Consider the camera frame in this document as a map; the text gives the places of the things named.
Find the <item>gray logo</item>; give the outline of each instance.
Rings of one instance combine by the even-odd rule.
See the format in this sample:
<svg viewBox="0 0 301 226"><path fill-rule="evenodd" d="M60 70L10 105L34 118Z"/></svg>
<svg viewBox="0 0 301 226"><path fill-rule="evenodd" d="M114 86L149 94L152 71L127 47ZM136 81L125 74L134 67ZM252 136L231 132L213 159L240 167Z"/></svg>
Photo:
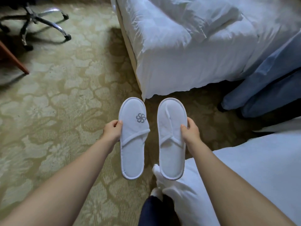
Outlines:
<svg viewBox="0 0 301 226"><path fill-rule="evenodd" d="M137 122L138 123L144 123L144 121L146 120L146 117L143 113L138 113L138 115L136 116Z"/></svg>

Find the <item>hotel slipper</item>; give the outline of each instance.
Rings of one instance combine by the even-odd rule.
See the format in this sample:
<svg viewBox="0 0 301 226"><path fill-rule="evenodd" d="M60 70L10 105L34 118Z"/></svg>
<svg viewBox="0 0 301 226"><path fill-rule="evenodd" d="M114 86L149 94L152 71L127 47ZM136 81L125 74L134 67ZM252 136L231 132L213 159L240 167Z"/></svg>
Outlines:
<svg viewBox="0 0 301 226"><path fill-rule="evenodd" d="M121 171L125 178L136 179L144 169L144 142L150 132L146 108L139 98L126 99L119 111Z"/></svg>
<svg viewBox="0 0 301 226"><path fill-rule="evenodd" d="M185 164L185 142L181 124L187 126L187 114L183 104L175 98L161 101L157 124L159 132L159 164L161 174L170 180L182 177Z"/></svg>

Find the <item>chair base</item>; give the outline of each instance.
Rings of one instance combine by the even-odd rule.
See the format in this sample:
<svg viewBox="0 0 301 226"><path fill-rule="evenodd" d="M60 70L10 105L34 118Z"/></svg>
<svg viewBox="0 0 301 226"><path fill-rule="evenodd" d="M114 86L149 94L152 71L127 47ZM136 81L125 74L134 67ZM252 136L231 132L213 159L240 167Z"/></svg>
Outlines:
<svg viewBox="0 0 301 226"><path fill-rule="evenodd" d="M30 8L29 4L27 3L25 6L23 6L24 9L26 10L26 15L15 15L15 16L4 16L2 18L0 18L0 29L4 32L4 33L9 33L10 30L7 26L2 25L2 21L4 20L25 20L26 22L24 23L23 27L20 30L20 37L21 37L21 42L23 47L25 48L25 50L27 51L31 51L33 49L32 45L28 45L26 42L26 34L27 34L27 29L28 26L33 22L35 24L37 24L38 22L41 22L43 24L46 24L50 27L53 27L57 30L59 30L62 35L65 37L66 41L71 40L71 35L67 34L60 26L58 26L56 23L48 21L43 19L43 16L46 16L48 14L51 13L55 13L55 12L61 12L64 19L68 20L69 16L67 14L65 14L62 10L57 9L57 8L52 8L52 9L48 9L44 12L41 13L35 13L34 11L32 11L32 9Z"/></svg>

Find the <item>blue jeans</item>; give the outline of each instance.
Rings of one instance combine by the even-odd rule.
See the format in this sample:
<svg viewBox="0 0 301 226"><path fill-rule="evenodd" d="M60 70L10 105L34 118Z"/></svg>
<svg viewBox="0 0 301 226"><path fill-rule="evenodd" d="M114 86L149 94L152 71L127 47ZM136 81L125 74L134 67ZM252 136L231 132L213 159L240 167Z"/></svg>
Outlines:
<svg viewBox="0 0 301 226"><path fill-rule="evenodd" d="M165 226L166 214L163 206L159 198L149 196L142 206L138 226Z"/></svg>

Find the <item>person's left hand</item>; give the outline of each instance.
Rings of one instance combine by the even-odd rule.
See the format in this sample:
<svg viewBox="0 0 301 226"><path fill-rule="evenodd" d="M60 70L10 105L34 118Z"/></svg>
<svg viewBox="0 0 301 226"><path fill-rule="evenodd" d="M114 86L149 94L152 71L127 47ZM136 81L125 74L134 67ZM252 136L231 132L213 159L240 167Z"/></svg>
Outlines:
<svg viewBox="0 0 301 226"><path fill-rule="evenodd" d="M102 138L117 143L120 139L122 121L113 120L107 123L103 128Z"/></svg>

